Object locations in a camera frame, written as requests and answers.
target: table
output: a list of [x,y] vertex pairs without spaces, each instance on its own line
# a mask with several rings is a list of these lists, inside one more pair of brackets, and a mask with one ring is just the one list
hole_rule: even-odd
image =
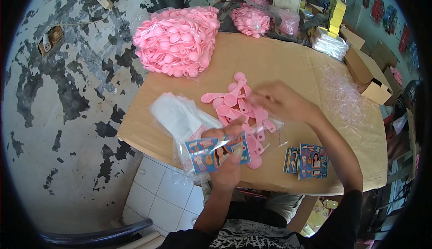
[[[216,49],[209,67],[200,75],[200,81],[176,79],[161,73],[150,73],[135,96],[118,130],[119,139],[134,148],[180,167],[173,162],[172,139],[154,126],[154,118],[148,106],[162,93],[183,94],[194,100],[197,107],[216,117],[211,104],[200,101],[204,93],[226,92],[236,72],[246,75],[247,83],[253,90],[265,81],[281,79],[306,99],[321,106],[324,114],[347,140],[357,155],[363,172],[363,190],[382,187],[387,177],[387,146],[384,124],[378,104],[364,100],[362,123],[359,128],[347,127],[340,117],[328,110],[328,92],[319,86],[327,72],[349,74],[345,64],[296,43],[270,38],[253,38],[238,33],[220,32],[216,37]],[[289,192],[307,195],[340,195],[343,187],[332,166],[326,179],[311,178],[298,180],[295,174],[283,172],[286,149],[299,147],[300,143],[320,142],[315,133],[305,124],[287,123],[279,134],[266,132],[270,148],[262,154],[263,164],[252,170],[242,165],[239,186]]]

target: white pipe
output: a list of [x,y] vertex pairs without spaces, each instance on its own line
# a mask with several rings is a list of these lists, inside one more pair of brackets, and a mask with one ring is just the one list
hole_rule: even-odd
[[122,247],[118,247],[117,249],[136,249],[137,247],[140,247],[143,244],[146,244],[146,243],[156,239],[159,236],[160,236],[160,233],[157,231],[154,231],[154,232],[150,233],[149,235],[142,237],[139,240],[131,242],[131,243],[124,245]]
[[137,249],[156,249],[159,246],[161,246],[164,241],[165,241],[165,237],[159,236],[158,238],[150,241],[149,243],[146,243],[146,244],[138,247]]

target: black t-shirt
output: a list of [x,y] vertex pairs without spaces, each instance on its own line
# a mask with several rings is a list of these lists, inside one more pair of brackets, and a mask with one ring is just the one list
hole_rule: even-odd
[[170,232],[160,248],[353,248],[361,211],[362,193],[351,191],[320,230],[305,238],[287,230],[284,218],[273,211],[248,203],[231,202],[226,223],[216,238],[196,229],[181,230]]

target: hand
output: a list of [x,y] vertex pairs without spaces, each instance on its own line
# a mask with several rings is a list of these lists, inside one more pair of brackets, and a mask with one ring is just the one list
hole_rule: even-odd
[[[245,117],[241,116],[228,126],[222,129],[210,129],[201,134],[202,138],[219,138],[228,134],[241,133],[241,125],[245,122]],[[213,189],[220,192],[232,192],[240,182],[240,154],[231,154],[214,172],[210,173],[213,182]]]
[[264,84],[249,98],[283,121],[308,122],[321,110],[282,81]]

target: blue printed card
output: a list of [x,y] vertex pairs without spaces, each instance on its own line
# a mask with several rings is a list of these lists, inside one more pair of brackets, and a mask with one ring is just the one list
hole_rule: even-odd
[[327,177],[329,159],[323,147],[302,143],[298,153],[297,175],[299,179]]
[[184,144],[191,157],[195,173],[217,170],[236,149],[243,150],[240,164],[251,161],[244,132],[220,138],[202,138]]
[[283,166],[285,173],[297,174],[297,150],[296,147],[286,149],[285,164]]

